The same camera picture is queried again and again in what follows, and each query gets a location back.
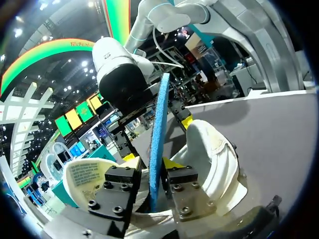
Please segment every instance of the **abrasive pad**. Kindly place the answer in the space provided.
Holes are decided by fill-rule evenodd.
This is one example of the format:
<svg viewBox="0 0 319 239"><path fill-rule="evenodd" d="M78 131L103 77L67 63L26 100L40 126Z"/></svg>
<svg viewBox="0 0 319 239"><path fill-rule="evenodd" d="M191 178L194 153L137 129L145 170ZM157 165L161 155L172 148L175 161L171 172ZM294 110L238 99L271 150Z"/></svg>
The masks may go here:
<svg viewBox="0 0 319 239"><path fill-rule="evenodd" d="M167 102L168 102L169 73L164 73L161 79L158 100L155 112L153 127L151 153L150 153L150 206L152 212L155 211L159 193L160 168L162 162L164 138L166 133L167 121Z"/></svg>

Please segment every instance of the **white truss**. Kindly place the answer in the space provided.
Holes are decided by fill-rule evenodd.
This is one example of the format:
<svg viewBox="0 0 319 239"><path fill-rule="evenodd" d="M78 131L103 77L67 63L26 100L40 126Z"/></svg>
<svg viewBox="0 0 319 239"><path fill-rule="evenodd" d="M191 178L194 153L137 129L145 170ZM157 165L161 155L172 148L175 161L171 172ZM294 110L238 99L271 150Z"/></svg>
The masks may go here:
<svg viewBox="0 0 319 239"><path fill-rule="evenodd" d="M52 88L48 88L40 100L32 99L36 89L37 84L32 82L23 98L12 96L12 91L4 103L0 102L0 124L14 123L10 145L10 168L14 177L21 173L27 149L31 146L28 142L34 139L29 133L39 129L32 126L33 123L45 120L44 115L39 115L40 110L54 107L47 101L53 93Z"/></svg>

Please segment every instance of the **bolt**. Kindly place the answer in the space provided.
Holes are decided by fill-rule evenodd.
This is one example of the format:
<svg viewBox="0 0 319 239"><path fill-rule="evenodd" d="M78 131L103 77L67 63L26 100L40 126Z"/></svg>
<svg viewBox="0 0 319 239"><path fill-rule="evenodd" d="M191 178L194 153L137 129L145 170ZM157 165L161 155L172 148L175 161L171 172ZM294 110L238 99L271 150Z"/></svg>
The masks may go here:
<svg viewBox="0 0 319 239"><path fill-rule="evenodd" d="M192 211L189 207L183 207L179 212L181 216L189 216Z"/></svg>
<svg viewBox="0 0 319 239"><path fill-rule="evenodd" d="M207 205L212 209L212 210L215 210L216 211L216 205L215 205L215 202L212 200L212 201L209 201L207 203Z"/></svg>
<svg viewBox="0 0 319 239"><path fill-rule="evenodd" d="M124 192L127 192L127 191L130 190L130 187L129 187L129 185L128 185L127 183L123 183L123 184L121 185L121 189L122 189Z"/></svg>
<svg viewBox="0 0 319 239"><path fill-rule="evenodd" d="M105 181L105 182L103 183L103 186L104 186L105 189L113 188L113 185L111 184L110 181Z"/></svg>
<svg viewBox="0 0 319 239"><path fill-rule="evenodd" d="M197 182L192 182L192 184L191 184L194 188L199 188L199 183L197 183Z"/></svg>
<svg viewBox="0 0 319 239"><path fill-rule="evenodd" d="M121 206L116 206L112 209L112 211L116 215L120 215L124 211L124 209Z"/></svg>
<svg viewBox="0 0 319 239"><path fill-rule="evenodd" d="M90 200L88 203L88 207L92 210L96 210L100 208L100 205L95 200Z"/></svg>
<svg viewBox="0 0 319 239"><path fill-rule="evenodd" d="M183 191L183 187L180 184L175 184L173 189L177 192Z"/></svg>
<svg viewBox="0 0 319 239"><path fill-rule="evenodd" d="M86 236L86 238L89 238L92 235L92 231L86 230L86 231L82 232L82 235Z"/></svg>

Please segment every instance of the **robotic arm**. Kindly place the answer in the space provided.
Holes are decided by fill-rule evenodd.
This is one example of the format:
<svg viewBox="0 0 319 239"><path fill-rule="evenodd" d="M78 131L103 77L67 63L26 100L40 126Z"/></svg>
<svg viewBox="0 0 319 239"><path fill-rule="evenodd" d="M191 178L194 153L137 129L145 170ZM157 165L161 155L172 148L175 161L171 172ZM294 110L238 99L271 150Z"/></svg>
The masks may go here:
<svg viewBox="0 0 319 239"><path fill-rule="evenodd" d="M188 24L207 23L209 20L208 9L199 3L173 6L167 0L142 0L125 48L133 53L147 39L153 27L168 33Z"/></svg>
<svg viewBox="0 0 319 239"><path fill-rule="evenodd" d="M147 95L147 79L154 70L153 64L144 58L145 55L134 54L152 28L171 32L190 23L206 23L209 20L208 9L199 3L173 6L166 0L142 0L136 22L124 47L110 37L98 40L93 47L93 62L101 95L123 114L131 113L133 105L138 104L132 99ZM147 99L149 97L139 98L139 101Z"/></svg>

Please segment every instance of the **display screen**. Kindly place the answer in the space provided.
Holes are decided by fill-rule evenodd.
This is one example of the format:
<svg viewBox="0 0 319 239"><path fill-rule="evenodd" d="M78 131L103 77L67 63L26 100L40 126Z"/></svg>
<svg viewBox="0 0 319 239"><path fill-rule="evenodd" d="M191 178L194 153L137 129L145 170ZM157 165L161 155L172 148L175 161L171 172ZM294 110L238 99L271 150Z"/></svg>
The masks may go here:
<svg viewBox="0 0 319 239"><path fill-rule="evenodd" d="M60 158L60 160L62 161L62 163L65 163L68 159L71 158L71 156L69 155L69 153L67 151L59 153L58 157Z"/></svg>
<svg viewBox="0 0 319 239"><path fill-rule="evenodd" d="M82 142L78 142L77 146L79 147L79 150L84 153L86 151L85 147L83 146Z"/></svg>
<svg viewBox="0 0 319 239"><path fill-rule="evenodd" d="M68 113L65 114L65 116L68 119L72 129L76 129L77 127L79 127L82 124L75 109L70 110Z"/></svg>
<svg viewBox="0 0 319 239"><path fill-rule="evenodd" d="M82 153L79 149L79 147L77 145L74 145L71 149L70 149L71 154L75 157L75 156L80 156Z"/></svg>
<svg viewBox="0 0 319 239"><path fill-rule="evenodd" d="M90 101L95 110L102 105L98 96L93 97Z"/></svg>
<svg viewBox="0 0 319 239"><path fill-rule="evenodd" d="M66 118L64 116L57 118L55 120L55 124L58 127L59 131L61 132L62 136L66 136L67 134L72 132L71 127L68 124L68 121L66 121Z"/></svg>
<svg viewBox="0 0 319 239"><path fill-rule="evenodd" d="M56 168L56 170L60 170L62 168L61 164L59 163L58 160L55 160L53 163L53 166Z"/></svg>
<svg viewBox="0 0 319 239"><path fill-rule="evenodd" d="M79 116L81 117L83 122L86 122L93 117L93 114L91 113L88 103L86 101L79 104L76 107L76 111L79 113Z"/></svg>

